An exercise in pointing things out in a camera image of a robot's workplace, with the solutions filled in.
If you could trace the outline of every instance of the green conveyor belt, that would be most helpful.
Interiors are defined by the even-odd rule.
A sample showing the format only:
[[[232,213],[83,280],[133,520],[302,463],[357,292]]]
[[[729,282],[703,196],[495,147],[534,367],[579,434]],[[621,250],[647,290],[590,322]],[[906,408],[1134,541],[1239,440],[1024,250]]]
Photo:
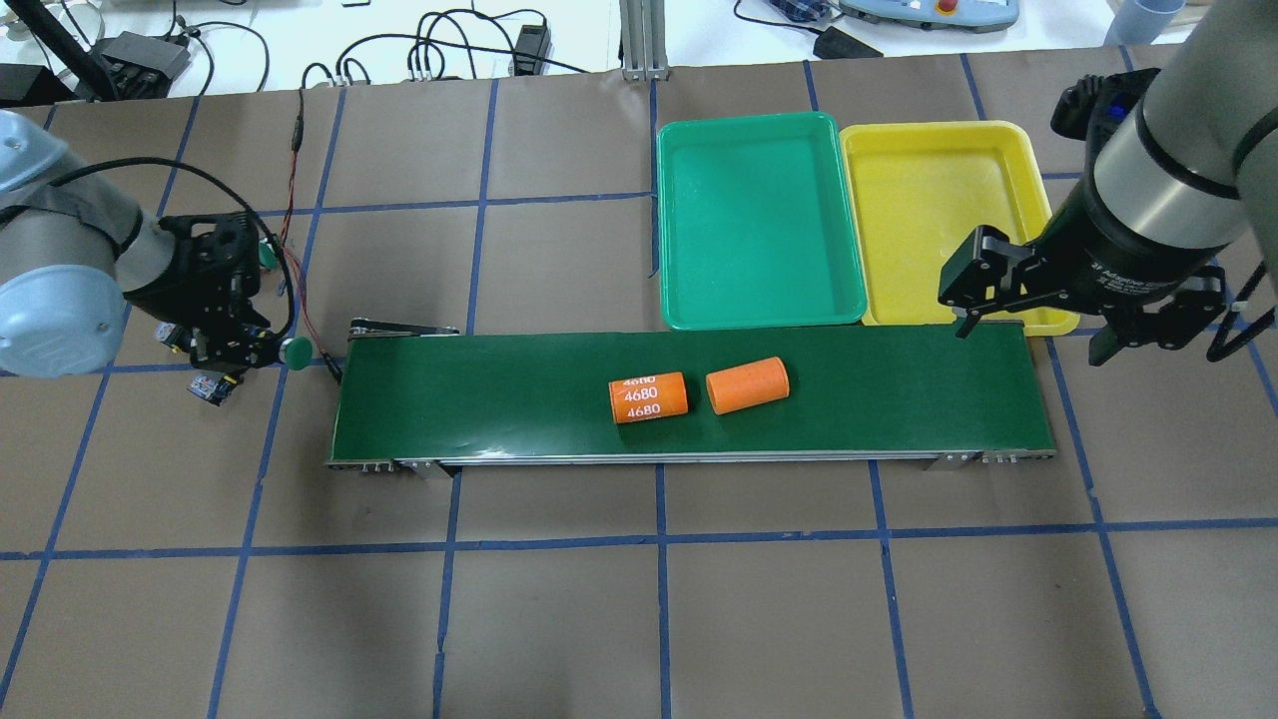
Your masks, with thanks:
[[[704,378],[783,359],[789,400],[716,416]],[[681,372],[690,412],[615,425],[611,381]],[[350,344],[330,465],[1049,456],[1019,323],[368,337]]]

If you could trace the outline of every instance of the electronic device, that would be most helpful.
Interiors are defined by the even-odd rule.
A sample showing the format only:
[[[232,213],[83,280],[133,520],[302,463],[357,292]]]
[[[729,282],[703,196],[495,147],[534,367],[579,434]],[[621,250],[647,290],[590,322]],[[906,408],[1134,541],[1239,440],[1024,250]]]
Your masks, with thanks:
[[[1020,0],[838,0],[838,6],[843,14],[872,23],[971,32],[1007,29],[1021,14]]]

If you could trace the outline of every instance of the orange object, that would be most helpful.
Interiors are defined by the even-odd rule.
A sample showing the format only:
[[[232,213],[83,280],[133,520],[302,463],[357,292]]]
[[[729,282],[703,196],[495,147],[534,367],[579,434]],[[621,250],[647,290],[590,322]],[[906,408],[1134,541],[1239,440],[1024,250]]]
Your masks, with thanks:
[[[705,392],[714,414],[727,415],[790,397],[790,377],[780,356],[768,356],[705,375]]]
[[[619,425],[688,414],[682,373],[648,375],[608,383],[612,421]]]

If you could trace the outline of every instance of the black cable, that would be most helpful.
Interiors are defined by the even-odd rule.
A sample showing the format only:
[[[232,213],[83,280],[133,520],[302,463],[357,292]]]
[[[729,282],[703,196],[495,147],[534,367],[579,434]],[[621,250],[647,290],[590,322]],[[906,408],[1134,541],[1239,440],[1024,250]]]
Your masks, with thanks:
[[[320,70],[323,72],[325,77],[328,78],[328,84],[337,84],[337,80],[334,79],[332,73],[328,72],[328,68],[325,66],[323,63],[311,63],[309,65],[307,65],[307,69],[302,70],[302,86],[299,87],[299,89],[307,86],[307,75],[309,75],[311,70],[316,68],[320,68]]]
[[[35,34],[31,38],[36,41],[36,47],[40,47],[40,54],[45,56],[45,66],[49,68],[49,72],[58,74],[54,72],[54,61],[49,59],[49,50],[45,50],[45,43]]]
[[[204,49],[204,55],[208,56],[208,74],[204,77],[204,87],[201,87],[199,92],[196,95],[196,97],[203,97],[204,93],[208,92],[208,86],[213,82],[213,72],[216,69],[216,65],[213,64],[213,54],[208,50],[208,45],[199,38],[198,33],[192,33],[189,37],[198,42],[199,46]]]
[[[410,75],[417,77],[418,74],[420,74],[422,79],[437,79],[437,78],[443,77],[443,73],[447,69],[449,63],[447,63],[447,60],[443,56],[443,50],[440,50],[440,47],[436,45],[436,42],[437,41],[427,42],[424,40],[419,40],[419,41],[417,41],[417,43],[413,45],[413,47],[409,47],[409,50],[408,50],[408,57],[405,57],[405,60],[408,61],[408,73]],[[415,61],[415,60],[420,60],[420,56],[417,54],[417,50],[420,46],[423,46],[423,45],[426,45],[426,52],[427,52],[427,55],[426,55],[426,70],[422,69],[419,61]],[[431,68],[431,50],[435,50],[436,52],[440,54],[440,72],[438,73],[428,73],[427,72]]]
[[[173,37],[175,29],[178,29],[178,0],[173,0],[173,19],[169,20],[169,29],[164,32],[164,38],[167,41]]]
[[[362,38],[351,42],[349,46],[346,46],[345,50],[341,51],[341,55],[339,55],[337,59],[339,60],[344,59],[346,55],[350,54],[351,50],[354,50],[355,47],[359,47],[360,45],[363,45],[366,42],[372,42],[373,40],[385,40],[385,38],[389,38],[389,37],[403,38],[403,40],[420,40],[420,37],[418,37],[415,34],[408,34],[408,33],[404,33],[404,32],[380,32],[377,34],[369,34],[368,37],[362,37]],[[498,50],[497,47],[478,47],[478,46],[473,46],[473,45],[466,46],[466,45],[458,45],[456,42],[447,42],[447,41],[443,41],[443,40],[432,40],[431,42],[435,42],[436,45],[442,45],[445,47],[458,47],[458,49],[461,49],[461,50],[464,50],[466,47],[470,47],[475,52],[497,52],[498,55],[509,55],[510,54],[510,50]],[[546,63],[547,65],[555,65],[556,68],[564,68],[565,70],[573,70],[574,73],[588,73],[589,72],[589,70],[584,70],[584,69],[581,69],[581,68],[579,68],[576,65],[569,65],[567,63],[560,63],[558,60],[551,60],[550,57],[543,57],[541,55],[533,55],[532,52],[520,52],[520,51],[516,50],[515,51],[515,56],[516,57],[525,57],[528,60],[539,60],[542,63]]]
[[[732,5],[732,14],[736,15],[739,19],[743,19],[743,20],[745,20],[748,23],[757,23],[757,24],[760,24],[760,26],[771,26],[771,27],[785,27],[785,28],[790,28],[790,29],[801,29],[804,32],[810,32],[813,34],[820,34],[820,31],[817,29],[817,28],[814,28],[814,27],[796,26],[796,24],[792,24],[792,23],[774,23],[772,20],[763,20],[763,19],[759,19],[759,18],[748,18],[748,17],[745,17],[745,15],[741,14],[741,0],[736,0],[736,4]]]
[[[61,186],[66,183],[72,183],[81,178],[97,174],[101,171],[114,170],[118,167],[133,167],[138,165],[160,165],[164,167],[175,167],[190,172],[198,178],[203,178],[204,180],[208,180],[208,183],[211,183],[217,189],[225,192],[227,197],[230,197],[233,201],[235,201],[236,204],[244,208],[244,212],[248,215],[249,220],[252,220],[258,227],[262,229],[262,235],[266,238],[267,244],[270,244],[271,250],[275,252],[276,258],[280,261],[280,264],[284,268],[284,285],[285,287],[288,287],[289,291],[289,321],[284,324],[281,329],[272,332],[271,336],[273,338],[281,338],[285,335],[288,335],[289,328],[293,326],[293,322],[296,321],[296,307],[293,296],[294,294],[293,273],[289,271],[288,266],[289,261],[288,257],[285,257],[284,254],[284,246],[280,245],[280,240],[277,236],[275,236],[275,232],[271,231],[271,227],[266,226],[266,221],[262,220],[262,216],[257,213],[257,209],[254,209],[253,206],[249,204],[247,199],[236,194],[235,190],[227,186],[226,183],[224,183],[222,180],[215,178],[213,175],[206,172],[204,170],[201,170],[199,167],[188,165],[185,162],[179,162],[178,160],[170,160],[167,157],[124,157],[121,160],[107,160],[106,162],[84,165],[83,167],[72,170],[66,174],[51,179],[49,181],[49,185]]]
[[[436,19],[431,23],[431,29],[426,31],[426,37],[423,37],[422,36],[422,26],[426,23],[427,18],[432,18],[432,17],[436,18]],[[479,73],[478,73],[478,70],[475,70],[475,54],[474,54],[474,50],[470,49],[472,47],[470,38],[466,37],[466,31],[461,28],[461,23],[459,23],[458,20],[455,20],[451,15],[449,15],[447,13],[435,13],[435,11],[426,13],[424,15],[422,15],[420,18],[418,18],[418,20],[417,20],[417,36],[422,41],[429,43],[431,42],[431,32],[435,31],[435,26],[436,26],[436,23],[440,22],[440,19],[449,20],[450,23],[452,23],[452,27],[455,27],[458,29],[458,34],[461,36],[461,42],[466,46],[466,60],[469,60],[469,63],[470,63],[470,77],[478,78]],[[414,50],[417,50],[419,47],[420,47],[420,42],[414,46]],[[443,56],[443,50],[440,50],[438,47],[436,47],[436,50],[440,51],[440,56],[442,57]],[[429,50],[429,45],[427,45],[427,49],[426,49],[426,65],[424,66],[422,64],[422,54],[418,54],[417,70],[419,73],[422,73],[422,74],[433,74],[433,73],[431,73],[431,50]]]
[[[233,28],[238,28],[238,29],[243,29],[243,31],[250,32],[250,33],[253,33],[254,37],[257,37],[258,42],[262,43],[262,56],[265,57],[265,61],[263,61],[263,65],[262,65],[262,79],[258,80],[258,83],[257,83],[257,92],[262,92],[262,88],[266,87],[266,78],[271,75],[271,47],[266,43],[266,38],[262,37],[261,32],[257,32],[256,29],[253,29],[253,28],[250,28],[248,26],[242,26],[239,23],[229,23],[229,22],[225,22],[225,20],[208,20],[208,22],[204,22],[204,23],[197,23],[197,24],[188,26],[188,27],[201,28],[201,27],[219,27],[219,26],[220,27],[233,27]]]
[[[1251,298],[1251,292],[1256,290],[1260,280],[1265,277],[1265,263],[1260,262],[1256,269],[1251,272],[1247,277],[1246,284],[1238,290],[1238,295],[1235,298],[1235,305],[1238,301],[1246,301]],[[1233,338],[1228,338],[1229,332],[1233,331],[1233,323],[1238,318],[1238,310],[1235,307],[1229,307],[1229,310],[1224,313],[1224,318],[1220,319],[1220,327],[1215,329],[1215,336],[1212,337],[1212,345],[1206,349],[1206,361],[1219,363],[1220,359],[1233,354],[1235,351],[1242,349],[1252,338],[1255,338],[1260,332],[1272,327],[1274,323],[1274,308],[1270,307],[1268,312],[1256,317],[1256,321],[1251,322],[1247,328],[1240,331]]]
[[[355,84],[355,80],[350,77],[350,65],[354,64],[359,66],[359,72],[364,74],[364,82],[373,84],[373,78],[368,77],[368,68],[363,63],[354,57],[346,57],[346,63],[341,66],[341,74],[346,77],[346,84]]]
[[[93,46],[93,41],[88,38],[88,33],[84,32],[84,28],[82,28],[79,26],[79,23],[75,22],[75,15],[73,15],[72,14],[72,9],[66,6],[66,0],[58,0],[58,1],[61,3],[63,11],[66,13],[66,18],[69,20],[72,20],[72,27],[74,27],[75,32],[78,32],[79,36],[84,38],[84,45],[88,45],[89,47],[92,47]]]

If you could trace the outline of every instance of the blue tape line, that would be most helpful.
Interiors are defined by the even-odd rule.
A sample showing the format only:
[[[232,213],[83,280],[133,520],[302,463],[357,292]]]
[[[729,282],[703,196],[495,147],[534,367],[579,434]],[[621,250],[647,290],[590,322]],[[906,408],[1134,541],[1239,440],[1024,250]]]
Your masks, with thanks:
[[[143,375],[147,373],[180,373],[183,370],[193,370],[189,364],[179,365],[176,363],[171,365],[121,365],[119,368],[111,368],[112,375]]]
[[[492,169],[492,133],[497,124],[497,87],[493,78],[488,91],[488,119],[483,134],[483,165],[479,171],[479,203],[475,212],[475,246],[470,257],[470,295],[466,303],[466,333],[475,333],[475,310],[479,299],[479,263],[483,261],[483,225],[488,213],[488,172]]]
[[[1226,520],[1145,520],[1132,522],[1105,522],[1108,533],[1180,533],[1212,530],[1269,530],[1278,529],[1278,517],[1237,517]],[[891,539],[955,539],[1080,535],[1097,531],[1094,524],[1071,525],[1007,525],[971,527],[907,527],[888,530]],[[249,557],[334,557],[350,554],[429,554],[455,552],[535,552],[556,549],[589,549],[606,547],[684,545],[684,544],[766,544],[778,541],[863,541],[879,539],[878,530],[823,530],[815,533],[705,533],[685,535],[615,535],[596,538],[542,539],[542,540],[472,540],[414,541],[382,544],[322,544],[253,547]],[[169,559],[199,557],[238,557],[238,547],[176,547],[158,549],[60,549],[51,559]],[[41,559],[42,552],[0,552],[0,562],[32,562]]]
[[[656,499],[657,499],[657,637],[658,662],[661,668],[661,719],[671,718],[671,688],[670,688],[670,562],[668,548],[661,538],[666,536],[666,466],[657,465],[656,469]]]
[[[817,101],[817,82],[812,77],[812,63],[808,60],[803,61],[803,77],[808,82],[808,103],[812,105],[813,112],[819,112],[820,102]]]
[[[341,114],[346,105],[346,88],[341,88],[337,95],[337,109],[334,114],[332,132],[328,135],[328,147],[325,152],[323,171],[320,175],[320,188],[316,192],[314,207],[323,209],[325,193],[328,190],[328,175],[332,171],[332,157],[337,149],[337,133],[341,130]],[[307,231],[307,246],[302,258],[302,273],[305,276],[311,262],[311,250],[314,246],[316,230],[320,217],[316,216]],[[271,406],[271,420],[266,427],[266,438],[262,441],[262,461],[257,469],[257,483],[253,485],[253,497],[248,506],[248,518],[244,522],[244,538],[240,543],[239,559],[235,563],[235,581],[231,584],[231,599],[226,608],[226,623],[222,626],[222,641],[217,650],[217,665],[213,669],[213,686],[208,693],[207,719],[217,716],[217,709],[222,699],[222,681],[226,678],[226,662],[230,658],[231,640],[235,636],[235,618],[239,616],[239,602],[244,593],[244,576],[248,572],[248,561],[252,557],[253,534],[257,530],[257,516],[262,507],[262,489],[266,471],[271,464],[271,450],[275,444],[275,433],[280,423],[280,409],[284,405],[284,388],[289,381],[289,370],[280,369],[280,379],[275,387],[275,401]]]
[[[1107,524],[1111,533],[1178,533],[1186,530],[1263,530],[1278,527],[1278,517],[1241,517],[1237,520],[1154,520],[1145,522]]]
[[[478,199],[438,199],[435,202],[395,202],[389,204],[341,204],[317,209],[322,215],[345,215],[349,212],[394,212],[397,209],[437,209],[441,207],[478,207]]]
[[[332,115],[332,132],[328,134],[328,149],[323,157],[323,170],[320,172],[320,186],[316,189],[314,215],[311,218],[311,226],[307,227],[307,246],[302,253],[302,280],[305,278],[305,273],[311,268],[311,254],[316,248],[316,232],[320,231],[320,218],[327,211],[323,201],[328,194],[328,178],[332,175],[332,158],[337,155],[337,134],[341,132],[341,116],[345,111],[346,88],[344,87],[337,93],[337,107]]]
[[[666,544],[755,544],[777,541],[846,541],[878,539],[875,530],[827,530],[818,533],[707,533],[667,535]]]
[[[253,499],[249,504],[249,521],[244,522],[244,545],[253,543],[253,525],[257,520],[257,507],[262,501],[262,483],[258,480],[253,485]],[[235,581],[231,584],[231,600],[226,608],[226,622],[222,624],[222,641],[217,646],[217,665],[213,669],[213,687],[208,693],[208,713],[206,716],[217,716],[217,708],[222,700],[222,681],[226,678],[226,659],[231,654],[231,637],[235,635],[235,618],[239,616],[239,600],[244,590],[244,575],[248,572],[248,552],[242,548],[236,552],[239,559],[235,562]]]
[[[651,197],[651,192],[606,192],[601,194],[551,194],[547,197],[510,197],[488,199],[493,204],[550,204],[555,202],[607,202],[610,199],[636,199]]]
[[[303,547],[254,547],[253,557],[344,557],[350,554],[428,554],[445,552],[442,541],[406,541],[386,544],[321,544]]]
[[[443,554],[443,580],[440,584],[440,630],[435,637],[435,676],[432,678],[433,708],[432,719],[440,719],[443,710],[443,645],[449,637],[449,616],[452,608],[452,566],[456,559],[458,544],[458,516],[461,513],[461,479],[464,471],[459,471],[452,478],[452,493],[449,497],[449,549]]]
[[[962,63],[962,74],[967,77],[967,91],[971,92],[971,102],[976,106],[976,119],[988,120],[985,105],[980,101],[980,91],[976,88],[976,75],[971,73],[971,63],[967,61],[967,54],[960,52],[958,61]]]
[[[208,713],[206,716],[217,716],[217,709],[222,700],[222,681],[226,678],[226,660],[231,654],[231,639],[235,636],[235,619],[239,616],[239,602],[244,594],[244,576],[248,573],[248,561],[253,547],[253,534],[257,531],[257,515],[262,507],[262,485],[266,478],[266,469],[271,461],[271,446],[275,444],[275,430],[280,423],[280,406],[284,404],[284,387],[289,379],[289,370],[280,369],[280,379],[275,386],[275,401],[271,406],[271,421],[266,427],[266,438],[262,441],[262,461],[257,470],[257,481],[253,484],[253,497],[249,499],[248,518],[244,521],[244,538],[240,541],[239,559],[235,562],[235,580],[231,582],[231,599],[226,608],[226,622],[222,624],[222,641],[217,649],[217,665],[213,669],[213,687],[208,693]]]
[[[1131,665],[1136,673],[1136,686],[1140,688],[1140,699],[1145,706],[1145,711],[1150,716],[1157,718],[1160,715],[1154,705],[1154,692],[1150,690],[1149,677],[1145,674],[1145,660],[1141,658],[1140,645],[1136,642],[1136,630],[1131,623],[1131,613],[1127,609],[1127,598],[1123,594],[1122,580],[1118,577],[1118,563],[1114,561],[1113,547],[1109,544],[1104,512],[1100,511],[1100,499],[1097,498],[1091,466],[1088,462],[1088,453],[1082,447],[1082,433],[1079,432],[1079,421],[1074,414],[1074,401],[1070,398],[1070,388],[1065,382],[1065,369],[1061,365],[1061,355],[1057,352],[1053,337],[1047,337],[1047,351],[1052,361],[1052,374],[1056,378],[1057,393],[1061,396],[1061,405],[1065,409],[1065,419],[1070,425],[1070,438],[1074,441],[1074,452],[1077,456],[1079,470],[1082,474],[1082,487],[1088,493],[1088,502],[1091,504],[1091,518],[1097,525],[1097,536],[1100,539],[1100,554],[1105,561],[1105,572],[1109,575],[1109,586],[1113,590],[1118,622],[1122,624],[1122,633],[1127,641],[1127,654],[1131,655]]]
[[[199,97],[196,96],[190,101],[190,112],[187,115],[187,126],[181,130],[181,139],[178,140],[178,155],[175,160],[181,161],[183,156],[187,155],[187,142],[190,140],[190,130],[196,126],[196,114],[199,112]],[[173,184],[178,180],[178,167],[169,167],[169,180],[164,185],[164,194],[160,195],[160,207],[156,209],[156,215],[164,215],[165,207],[169,206],[169,195],[173,194]]]
[[[1269,377],[1269,369],[1265,368],[1264,358],[1260,356],[1260,350],[1256,347],[1255,341],[1247,342],[1247,350],[1251,351],[1251,363],[1256,367],[1256,373],[1260,375],[1260,384],[1265,388],[1265,396],[1269,397],[1269,406],[1273,407],[1274,416],[1278,416],[1278,392],[1274,391],[1274,383]]]
[[[1095,531],[1095,525],[1008,525],[1003,527],[920,527],[891,530],[892,539],[941,538],[1016,538],[1034,535],[1081,535]]]
[[[1219,257],[1213,257],[1212,264],[1219,267],[1220,266]],[[1224,282],[1224,299],[1229,304],[1233,304],[1236,299],[1236,295],[1233,294],[1233,287],[1229,286],[1228,280],[1226,280]],[[1213,323],[1213,327],[1219,327],[1219,324]],[[1263,331],[1270,331],[1270,329],[1272,327],[1265,328]],[[1269,406],[1273,409],[1274,415],[1278,416],[1278,393],[1274,392],[1273,381],[1269,378],[1269,369],[1265,368],[1264,358],[1260,356],[1260,350],[1256,349],[1255,340],[1247,342],[1247,351],[1251,354],[1251,364],[1256,367],[1256,374],[1260,375],[1260,387],[1264,388],[1265,396],[1269,398]]]
[[[896,573],[892,571],[892,531],[887,524],[883,504],[883,484],[879,481],[878,462],[869,461],[870,494],[874,497],[875,536],[879,540],[879,559],[883,564],[883,589],[887,594],[887,619],[892,630],[892,653],[896,655],[896,679],[901,686],[901,711],[905,719],[914,719],[914,695],[910,692],[910,669],[905,662],[905,636],[901,632],[901,608],[896,602]]]
[[[36,613],[36,603],[40,602],[40,590],[45,586],[45,575],[54,558],[54,548],[58,547],[58,535],[63,531],[63,522],[66,520],[66,508],[72,503],[72,493],[75,492],[75,483],[79,480],[81,467],[84,466],[84,455],[88,452],[88,442],[93,435],[93,427],[97,415],[102,410],[102,398],[106,396],[106,384],[111,375],[104,374],[97,383],[97,395],[93,396],[93,405],[89,407],[88,419],[84,421],[84,432],[81,434],[79,446],[75,448],[75,461],[72,464],[70,475],[66,478],[66,487],[58,503],[58,513],[54,515],[54,524],[49,529],[49,539],[45,541],[45,550],[41,553],[40,567],[36,570],[36,580],[32,582],[31,594],[27,595],[27,607],[22,612],[22,622],[18,624],[18,633],[14,636],[13,646],[9,650],[9,662],[4,668],[4,677],[0,678],[0,709],[4,709],[5,699],[9,696],[9,686],[13,683],[13,673],[18,668],[18,658],[22,655],[22,645],[27,641],[27,631],[31,628],[31,618]]]
[[[657,80],[648,80],[648,169],[652,183],[652,272],[661,269],[661,215],[657,188]]]
[[[56,561],[84,559],[179,559],[199,557],[238,557],[238,547],[178,547],[165,549],[63,549],[54,553]]]

